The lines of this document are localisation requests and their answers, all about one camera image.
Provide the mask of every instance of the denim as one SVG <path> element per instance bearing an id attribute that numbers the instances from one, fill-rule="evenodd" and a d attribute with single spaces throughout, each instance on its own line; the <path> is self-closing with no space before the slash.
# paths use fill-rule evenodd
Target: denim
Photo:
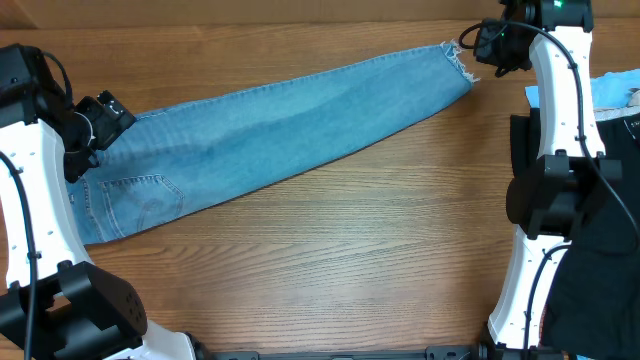
<path id="1" fill-rule="evenodd" d="M 473 85 L 455 44 L 137 116 L 67 189 L 85 244 L 123 238 L 356 152 Z"/>
<path id="2" fill-rule="evenodd" d="M 631 89 L 634 88 L 640 88 L 640 69 L 620 73 L 610 72 L 599 78 L 591 79 L 593 107 L 595 109 L 625 107 L 631 100 L 631 95 L 633 95 Z M 525 93 L 532 108 L 540 107 L 537 86 L 527 87 Z"/>

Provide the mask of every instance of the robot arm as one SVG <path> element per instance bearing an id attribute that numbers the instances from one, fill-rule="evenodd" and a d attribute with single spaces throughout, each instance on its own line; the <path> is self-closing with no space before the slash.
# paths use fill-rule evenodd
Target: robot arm
<path id="1" fill-rule="evenodd" d="M 500 30 L 495 26 L 484 27 L 478 34 L 474 47 L 478 61 L 497 66 L 498 77 L 533 66 L 540 92 L 541 137 L 537 161 L 509 186 L 507 214 L 515 224 L 513 253 L 500 300 L 487 324 L 494 349 L 518 349 L 519 352 L 528 345 L 538 345 L 538 324 L 565 248 L 577 239 L 580 230 L 606 199 L 606 191 L 585 156 L 597 156 L 599 171 L 609 182 L 620 180 L 621 167 L 618 161 L 605 159 L 604 144 L 593 114 L 589 76 L 593 29 L 590 1 L 502 3 L 506 5 L 503 21 L 518 21 L 543 29 L 571 54 L 582 84 L 584 114 L 580 124 L 573 68 L 550 39 L 510 26 Z M 580 126 L 584 129 L 589 154 L 583 152 L 579 142 Z M 512 143 L 511 146 L 523 145 Z M 554 251 L 552 256 L 545 258 L 550 251 Z M 547 262 L 546 266 L 537 286 L 532 288 L 543 262 Z M 530 296 L 534 297 L 528 311 Z"/>
<path id="2" fill-rule="evenodd" d="M 74 106 L 66 85 L 65 94 L 40 50 L 0 49 L 0 151 L 19 172 L 38 254 L 38 282 L 31 284 L 22 201 L 14 175 L 0 170 L 9 245 L 0 332 L 24 348 L 26 299 L 35 286 L 36 359 L 201 359 L 206 350 L 194 339 L 147 320 L 133 287 L 93 265 L 79 238 L 65 178 L 74 182 L 94 167 L 92 153 L 106 149 L 135 118 L 106 91 Z M 47 311 L 61 295 L 70 304 Z"/>

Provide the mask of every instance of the cable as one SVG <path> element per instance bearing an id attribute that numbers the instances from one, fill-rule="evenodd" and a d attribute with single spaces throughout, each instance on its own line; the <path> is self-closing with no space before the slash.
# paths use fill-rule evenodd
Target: cable
<path id="1" fill-rule="evenodd" d="M 638 251 L 639 244 L 640 244 L 640 230 L 638 228 L 638 223 L 636 222 L 636 219 L 633 217 L 633 214 L 631 214 L 631 211 L 629 210 L 627 205 L 624 203 L 624 201 L 622 201 L 618 193 L 613 189 L 611 184 L 609 184 L 607 179 L 605 179 L 605 177 L 602 175 L 602 172 L 598 168 L 598 165 L 595 163 L 595 160 L 591 157 L 591 154 L 589 153 L 589 149 L 587 147 L 587 138 L 584 135 L 584 109 L 583 109 L 584 99 L 582 95 L 582 82 L 580 80 L 580 74 L 578 73 L 578 64 L 573 60 L 573 56 L 571 56 L 571 53 L 567 50 L 567 48 L 558 39 L 556 39 L 553 35 L 549 34 L 547 31 L 537 28 L 533 25 L 529 25 L 521 22 L 509 21 L 509 20 L 485 21 L 483 23 L 479 23 L 469 27 L 468 29 L 463 31 L 462 34 L 460 35 L 460 38 L 458 41 L 460 46 L 465 49 L 476 49 L 480 47 L 480 45 L 478 46 L 466 45 L 463 40 L 473 30 L 481 29 L 489 26 L 495 26 L 495 25 L 503 25 L 503 29 L 506 26 L 516 26 L 516 27 L 528 29 L 537 34 L 540 34 L 545 38 L 547 38 L 549 41 L 551 41 L 562 52 L 564 57 L 569 62 L 569 68 L 573 73 L 573 77 L 576 83 L 576 92 L 577 92 L 577 99 L 578 99 L 578 138 L 576 140 L 580 142 L 580 148 L 584 154 L 584 157 L 587 158 L 587 162 L 589 163 L 589 166 L 596 173 L 596 176 L 598 177 L 600 182 L 605 186 L 609 194 L 611 194 L 611 196 L 613 196 L 616 202 L 620 205 L 626 217 L 629 219 L 629 222 L 631 223 L 631 226 L 633 227 L 633 230 L 635 232 L 634 249 L 630 253 L 613 253 L 613 252 L 603 252 L 603 251 L 594 251 L 594 252 L 602 255 L 606 255 L 606 256 L 625 256 L 625 257 L 635 254 Z M 550 250 L 548 253 L 546 253 L 534 277 L 533 284 L 531 285 L 531 292 L 529 293 L 529 300 L 527 302 L 527 311 L 525 313 L 526 324 L 525 324 L 525 330 L 524 330 L 524 347 L 523 347 L 523 350 L 525 350 L 525 354 L 524 354 L 525 360 L 529 359 L 529 349 L 528 349 L 529 331 L 531 326 L 531 309 L 533 307 L 533 298 L 535 296 L 536 288 L 538 286 L 538 282 L 540 281 L 540 276 L 542 275 L 544 265 L 551 258 L 551 255 L 553 253 L 559 250 L 569 249 L 569 247 L 570 245 L 558 246 Z"/>
<path id="2" fill-rule="evenodd" d="M 16 188 L 18 189 L 18 196 L 20 197 L 20 205 L 22 206 L 22 217 L 24 220 L 24 231 L 27 237 L 27 249 L 28 254 L 27 257 L 29 259 L 29 279 L 31 284 L 31 289 L 29 291 L 29 307 L 27 313 L 27 330 L 25 334 L 24 340 L 24 359 L 31 360 L 31 347 L 33 345 L 33 326 L 35 323 L 35 314 L 36 314 L 36 289 L 38 282 L 38 258 L 39 256 L 36 253 L 36 244 L 33 239 L 33 225 L 31 224 L 31 213 L 29 212 L 29 203 L 27 202 L 27 194 L 24 191 L 24 185 L 22 184 L 22 180 L 20 179 L 21 171 L 18 171 L 16 167 L 13 165 L 11 160 L 5 155 L 2 151 L 0 151 L 0 159 L 9 169 L 9 173 L 13 178 L 13 181 L 16 184 Z"/>
<path id="3" fill-rule="evenodd" d="M 538 271 L 536 272 L 536 276 L 533 278 L 533 284 L 531 285 L 531 292 L 529 292 L 529 300 L 527 301 L 527 312 L 524 314 L 526 320 L 524 325 L 524 346 L 522 347 L 524 352 L 524 360 L 529 359 L 529 330 L 531 327 L 531 311 L 533 309 L 533 297 L 536 295 L 536 288 L 538 287 L 538 282 L 540 281 L 540 276 L 542 276 L 542 270 L 544 270 L 544 265 L 547 261 L 551 260 L 551 255 L 560 250 L 569 249 L 570 245 L 560 245 L 549 250 L 548 253 L 544 254 L 542 261 L 540 262 L 540 266 L 538 266 Z"/>
<path id="4" fill-rule="evenodd" d="M 593 250 L 593 251 L 605 256 L 628 256 L 628 255 L 635 254 L 640 247 L 640 228 L 638 227 L 638 223 L 634 218 L 633 214 L 631 214 L 631 211 L 629 210 L 627 205 L 624 203 L 624 201 L 622 201 L 618 193 L 613 189 L 611 184 L 609 184 L 607 179 L 605 179 L 604 175 L 602 175 L 602 172 L 598 168 L 598 165 L 596 164 L 593 157 L 591 157 L 591 154 L 589 153 L 589 149 L 587 148 L 587 138 L 584 135 L 584 109 L 583 109 L 584 99 L 582 96 L 582 82 L 580 81 L 580 74 L 578 73 L 578 64 L 573 60 L 573 56 L 571 56 L 571 53 L 569 52 L 569 50 L 567 50 L 567 48 L 564 45 L 562 45 L 562 43 L 558 39 L 556 39 L 553 35 L 533 25 L 529 25 L 529 24 L 525 24 L 517 21 L 495 20 L 495 21 L 486 21 L 484 23 L 478 23 L 476 25 L 473 25 L 470 28 L 466 29 L 464 32 L 462 32 L 462 34 L 460 35 L 460 38 L 459 38 L 460 46 L 462 47 L 466 46 L 465 48 L 469 47 L 469 45 L 464 44 L 463 40 L 471 31 L 489 27 L 489 26 L 495 26 L 495 25 L 521 27 L 521 28 L 531 30 L 537 34 L 540 34 L 545 38 L 549 39 L 549 41 L 551 41 L 560 50 L 560 52 L 562 52 L 562 54 L 565 56 L 565 58 L 569 62 L 569 68 L 573 72 L 573 77 L 576 83 L 576 91 L 577 91 L 577 98 L 578 98 L 578 138 L 576 140 L 580 142 L 580 148 L 584 154 L 584 157 L 587 159 L 589 166 L 591 167 L 593 172 L 596 174 L 600 182 L 607 189 L 609 194 L 620 205 L 620 208 L 622 208 L 622 211 L 625 213 L 626 217 L 629 219 L 629 222 L 631 223 L 631 226 L 633 227 L 633 231 L 635 233 L 634 249 L 631 252 L 617 253 L 617 252 L 608 252 L 608 251 L 601 251 L 601 250 L 598 250 L 598 251 Z"/>
<path id="5" fill-rule="evenodd" d="M 64 87 L 65 87 L 64 94 L 65 94 L 65 97 L 66 97 L 65 107 L 67 109 L 71 109 L 73 107 L 73 89 L 71 88 L 71 81 L 69 80 L 69 77 L 67 76 L 67 72 L 64 71 L 64 66 L 62 66 L 62 63 L 60 62 L 60 60 L 58 60 L 52 53 L 43 51 L 42 55 L 44 55 L 44 56 L 48 57 L 49 59 L 51 59 L 60 68 L 60 72 L 62 73 L 62 78 L 64 79 Z"/>
<path id="6" fill-rule="evenodd" d="M 467 29 L 467 30 L 465 30 L 465 31 L 463 31 L 463 32 L 462 32 L 462 34 L 460 35 L 460 39 L 459 39 L 459 41 L 458 41 L 458 44 L 460 45 L 460 47 L 461 47 L 461 48 L 463 48 L 463 49 L 467 49 L 467 50 L 475 50 L 475 49 L 483 48 L 483 47 L 485 47 L 485 46 L 487 46 L 487 45 L 491 44 L 491 43 L 493 42 L 493 40 L 495 40 L 495 39 L 497 39 L 497 38 L 498 38 L 498 36 L 502 35 L 502 33 L 504 33 L 504 31 L 505 31 L 505 30 L 507 30 L 507 27 L 509 27 L 509 25 L 508 25 L 508 24 L 505 24 L 505 25 L 502 27 L 502 29 L 500 29 L 500 31 L 498 31 L 495 35 L 493 35 L 493 37 L 492 37 L 492 38 L 490 38 L 489 40 L 487 40 L 487 41 L 485 41 L 485 42 L 483 42 L 483 43 L 481 43 L 481 44 L 474 45 L 474 46 L 469 46 L 469 45 L 467 45 L 467 44 L 465 44 L 465 43 L 463 43 L 463 42 L 462 42 L 462 39 L 464 39 L 465 37 L 467 37 L 467 35 L 469 35 L 469 33 L 470 33 L 470 32 L 472 32 L 473 30 L 475 30 L 475 29 L 469 28 L 469 29 L 471 29 L 471 30 Z"/>

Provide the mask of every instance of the back pocket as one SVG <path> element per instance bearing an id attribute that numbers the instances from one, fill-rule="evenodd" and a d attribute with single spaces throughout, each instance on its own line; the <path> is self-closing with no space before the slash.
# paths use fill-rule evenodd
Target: back pocket
<path id="1" fill-rule="evenodd" d="M 138 176 L 100 183 L 113 230 L 129 236 L 175 220 L 184 194 L 162 175 Z"/>

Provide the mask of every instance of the blue paper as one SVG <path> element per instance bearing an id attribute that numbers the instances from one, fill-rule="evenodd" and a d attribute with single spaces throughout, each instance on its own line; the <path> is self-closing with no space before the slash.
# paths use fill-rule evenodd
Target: blue paper
<path id="1" fill-rule="evenodd" d="M 597 79 L 591 79 L 591 93 L 593 95 L 593 107 L 621 108 L 629 104 L 630 89 L 640 88 L 640 69 L 607 73 Z M 529 105 L 532 108 L 540 107 L 540 97 L 537 86 L 529 86 L 525 89 Z"/>

